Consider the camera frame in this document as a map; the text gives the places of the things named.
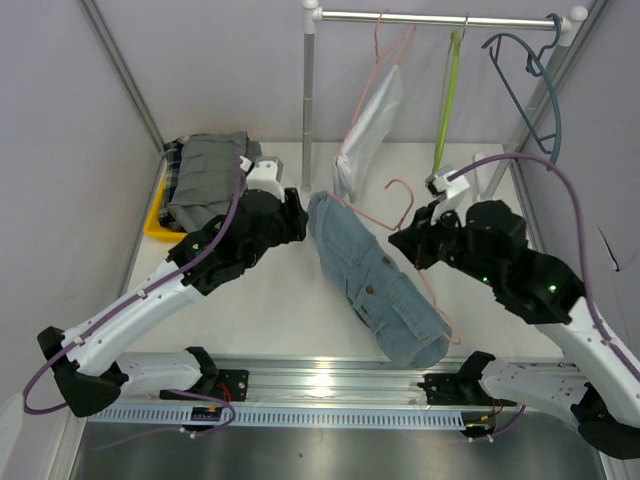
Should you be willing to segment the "blue plastic hanger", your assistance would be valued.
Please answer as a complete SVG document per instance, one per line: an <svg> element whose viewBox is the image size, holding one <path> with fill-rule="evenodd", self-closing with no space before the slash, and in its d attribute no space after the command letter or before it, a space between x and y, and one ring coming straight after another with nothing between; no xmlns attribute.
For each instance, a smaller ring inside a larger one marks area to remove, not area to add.
<svg viewBox="0 0 640 480"><path fill-rule="evenodd" d="M509 148L517 150L524 146L527 140L532 140L539 152L546 155L548 161L555 165L562 144L562 119L553 72L543 65L542 60L547 50L554 50L560 45L563 20L555 13L547 15L546 18L552 22L554 37L550 43L543 45L538 50L534 50L521 37L507 32L490 37L482 45L482 49L488 51L489 59L520 116L508 143ZM537 80L536 87L526 104L520 102L500 65L502 43L506 39L512 40L526 52L524 71ZM540 109L546 105L546 101L551 107L554 129L549 134L541 134L537 129L537 122Z"/></svg>

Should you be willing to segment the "grey garment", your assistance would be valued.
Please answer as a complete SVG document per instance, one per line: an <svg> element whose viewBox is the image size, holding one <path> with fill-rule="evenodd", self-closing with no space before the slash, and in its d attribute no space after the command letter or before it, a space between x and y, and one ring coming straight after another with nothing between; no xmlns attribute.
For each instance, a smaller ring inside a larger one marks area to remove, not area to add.
<svg viewBox="0 0 640 480"><path fill-rule="evenodd" d="M237 187L236 161L240 156L254 161L262 155L262 148L245 131L181 139L182 161L169 211L181 231L193 232L228 211Z"/></svg>

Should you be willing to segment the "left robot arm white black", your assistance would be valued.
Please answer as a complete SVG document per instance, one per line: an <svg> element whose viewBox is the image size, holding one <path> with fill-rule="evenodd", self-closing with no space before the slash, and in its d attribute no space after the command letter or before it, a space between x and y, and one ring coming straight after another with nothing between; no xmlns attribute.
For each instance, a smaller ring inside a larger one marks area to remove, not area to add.
<svg viewBox="0 0 640 480"><path fill-rule="evenodd" d="M66 331L43 330L37 340L65 406L83 418L124 396L209 398L219 370L204 348L134 354L129 347L170 315L240 278L269 249L302 241L307 221L296 189L285 189L283 198L247 190L105 312Z"/></svg>

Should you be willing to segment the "white skirt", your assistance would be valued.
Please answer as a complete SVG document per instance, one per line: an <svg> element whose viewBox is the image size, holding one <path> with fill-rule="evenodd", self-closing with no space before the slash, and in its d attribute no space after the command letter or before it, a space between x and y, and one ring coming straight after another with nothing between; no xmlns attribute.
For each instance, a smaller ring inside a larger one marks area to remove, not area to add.
<svg viewBox="0 0 640 480"><path fill-rule="evenodd" d="M394 65L357 116L334 160L333 193L358 200L368 169L393 130L405 99L400 67Z"/></svg>

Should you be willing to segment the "pink wire hanger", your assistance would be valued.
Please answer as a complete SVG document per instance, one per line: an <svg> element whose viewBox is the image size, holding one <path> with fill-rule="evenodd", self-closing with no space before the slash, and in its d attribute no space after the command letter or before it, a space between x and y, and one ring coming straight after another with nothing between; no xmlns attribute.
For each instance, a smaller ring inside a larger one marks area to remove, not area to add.
<svg viewBox="0 0 640 480"><path fill-rule="evenodd" d="M414 206L414 202L415 202L415 195L414 192L411 188L411 186L405 182L404 180L401 180L399 178L394 178L388 181L388 183L384 186L385 190L388 190L392 185L401 185L404 190L406 191L406 193L409 195L409 205L406 207L404 213L399 217L399 220L394 224L394 225L387 225L384 222L374 218L373 216L367 214L366 212L364 212L361 209L358 209L356 207L354 207L353 205L349 204L346 200L338 197L336 194L329 192L328 195L333 198L334 200L336 200L339 204L341 204L343 207L353 211L356 215L359 215L360 217L373 222L374 224L382 227L383 229L391 232L391 233L398 233L401 230L401 227L404 224L405 219L407 218L408 214L411 212L411 209ZM444 321L446 322L446 324L448 325L448 327L451 329L452 333L451 334L446 334L445 338L448 340L448 342L450 344L459 346L463 343L463 339L462 336L459 332L459 329L457 328L456 324L450 319L450 317L448 316L448 314L442 310L439 305L438 305L438 299L437 299L437 295L434 291L434 289L432 288L432 286L430 285L430 283L428 282L428 280L425 277L425 274L418 269L418 267L420 266L418 260L415 260L412 263L414 269L417 271L420 280L424 286L424 288L426 289L427 293L429 294L429 296L431 297L431 305L433 306L433 308L436 310L436 312L444 319Z"/></svg>
<svg viewBox="0 0 640 480"><path fill-rule="evenodd" d="M355 120L359 113L362 111L364 106L367 104L371 96L381 85L382 81L389 73L391 68L394 65L398 65L401 71L401 64L404 60L404 57L407 55L408 51L411 49L414 36L416 33L417 26L414 24L410 24L403 32L403 34L398 37L393 44L386 47L384 50L380 47L379 40L379 31L381 25L383 23L383 17L389 12L388 9L384 9L380 12L379 16L376 19L376 24L374 27L374 55L375 61L371 73L368 77L367 83L363 89L361 97L359 99L359 103L356 107L354 115L351 120L350 128L355 123Z"/></svg>

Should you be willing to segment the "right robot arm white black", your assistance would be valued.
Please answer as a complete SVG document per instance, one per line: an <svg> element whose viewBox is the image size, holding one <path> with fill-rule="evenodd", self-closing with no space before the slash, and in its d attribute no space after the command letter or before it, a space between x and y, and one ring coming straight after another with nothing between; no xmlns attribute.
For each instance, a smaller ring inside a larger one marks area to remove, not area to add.
<svg viewBox="0 0 640 480"><path fill-rule="evenodd" d="M639 456L639 383L598 330L586 288L562 260L529 248L525 220L502 201L472 205L466 217L435 204L418 209L410 226L389 236L417 269L443 262L487 285L506 311L551 339L581 371L568 381L474 352L460 368L458 395L511 401L577 429L596 450L619 460Z"/></svg>

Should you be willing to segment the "light blue denim skirt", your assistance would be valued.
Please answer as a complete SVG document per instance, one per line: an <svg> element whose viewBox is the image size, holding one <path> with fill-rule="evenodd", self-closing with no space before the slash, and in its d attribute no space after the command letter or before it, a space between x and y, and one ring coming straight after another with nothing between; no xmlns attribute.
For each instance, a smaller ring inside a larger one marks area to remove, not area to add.
<svg viewBox="0 0 640 480"><path fill-rule="evenodd" d="M446 357L452 329L356 214L326 192L312 195L308 230L325 276L386 357L428 368Z"/></svg>

